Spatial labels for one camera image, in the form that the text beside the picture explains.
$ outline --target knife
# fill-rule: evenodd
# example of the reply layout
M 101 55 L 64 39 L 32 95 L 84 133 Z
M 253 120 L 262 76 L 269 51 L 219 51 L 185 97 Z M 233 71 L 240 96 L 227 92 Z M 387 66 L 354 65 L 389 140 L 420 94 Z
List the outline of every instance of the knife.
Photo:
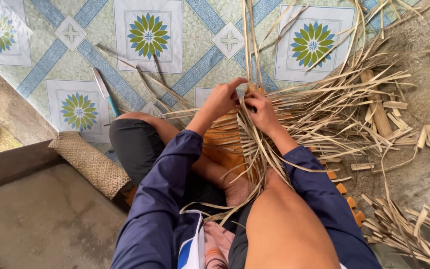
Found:
M 97 84 L 99 85 L 99 89 L 102 93 L 102 96 L 104 96 L 104 99 L 109 102 L 110 108 L 112 109 L 112 113 L 114 113 L 114 117 L 118 118 L 120 116 L 120 112 L 119 108 L 116 105 L 116 102 L 114 102 L 109 92 L 107 91 L 106 85 L 104 84 L 104 81 L 102 80 L 99 71 L 95 67 L 93 67 L 92 70 L 94 71 L 94 76 L 96 77 Z

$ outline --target person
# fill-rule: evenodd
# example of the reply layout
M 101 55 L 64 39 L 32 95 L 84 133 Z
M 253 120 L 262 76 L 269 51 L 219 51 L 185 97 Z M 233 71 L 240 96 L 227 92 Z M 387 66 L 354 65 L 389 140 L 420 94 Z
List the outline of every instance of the person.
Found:
M 236 87 L 247 82 L 238 77 L 217 85 L 181 132 L 163 119 L 137 112 L 123 114 L 111 124 L 114 150 L 139 187 L 117 238 L 111 268 L 208 268 L 201 211 L 212 214 L 215 209 L 194 204 L 198 208 L 180 210 L 190 202 L 226 208 L 247 197 L 245 178 L 230 185 L 237 175 L 229 173 L 220 180 L 228 170 L 202 153 L 207 129 L 239 104 Z M 269 99 L 252 92 L 245 96 L 245 104 L 256 108 L 250 117 L 286 161 L 323 169 L 279 124 Z M 225 223 L 235 236 L 228 264 L 217 268 L 380 269 L 346 199 L 326 173 L 287 163 L 284 167 L 294 190 L 275 170 L 267 169 L 264 191 L 234 216 L 240 225 Z

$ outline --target jacket sleeve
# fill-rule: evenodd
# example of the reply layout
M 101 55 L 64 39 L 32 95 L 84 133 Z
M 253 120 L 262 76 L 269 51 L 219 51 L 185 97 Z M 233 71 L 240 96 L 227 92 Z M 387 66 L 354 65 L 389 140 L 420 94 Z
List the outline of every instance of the jacket sleeve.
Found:
M 172 267 L 173 230 L 185 179 L 202 153 L 202 137 L 183 130 L 165 147 L 135 194 L 117 238 L 113 269 Z
M 316 157 L 303 146 L 291 150 L 283 158 L 304 168 L 323 169 Z M 287 163 L 284 166 L 295 191 L 305 200 L 326 228 L 340 262 L 347 269 L 380 269 L 381 265 L 364 241 L 348 202 L 339 193 L 328 175 L 307 172 Z

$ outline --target navy blue jacket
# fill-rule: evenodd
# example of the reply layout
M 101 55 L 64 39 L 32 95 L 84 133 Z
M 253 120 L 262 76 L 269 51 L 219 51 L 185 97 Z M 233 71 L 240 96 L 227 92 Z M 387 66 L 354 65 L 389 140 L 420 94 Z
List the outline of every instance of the navy blue jacket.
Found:
M 179 249 L 198 223 L 179 214 L 185 179 L 202 153 L 203 139 L 184 130 L 176 135 L 140 183 L 128 218 L 117 238 L 113 269 L 176 267 Z M 296 165 L 323 169 L 316 157 L 299 146 L 284 159 Z M 325 226 L 347 269 L 380 269 L 364 241 L 351 209 L 326 173 L 313 173 L 285 164 L 295 191 Z

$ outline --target rolled woven mat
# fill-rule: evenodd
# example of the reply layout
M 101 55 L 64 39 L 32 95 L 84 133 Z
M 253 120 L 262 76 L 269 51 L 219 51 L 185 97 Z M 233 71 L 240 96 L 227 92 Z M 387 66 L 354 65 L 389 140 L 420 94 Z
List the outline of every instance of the rolled woven mat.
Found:
M 60 132 L 48 147 L 56 150 L 109 199 L 130 180 L 121 167 L 84 141 L 78 132 Z

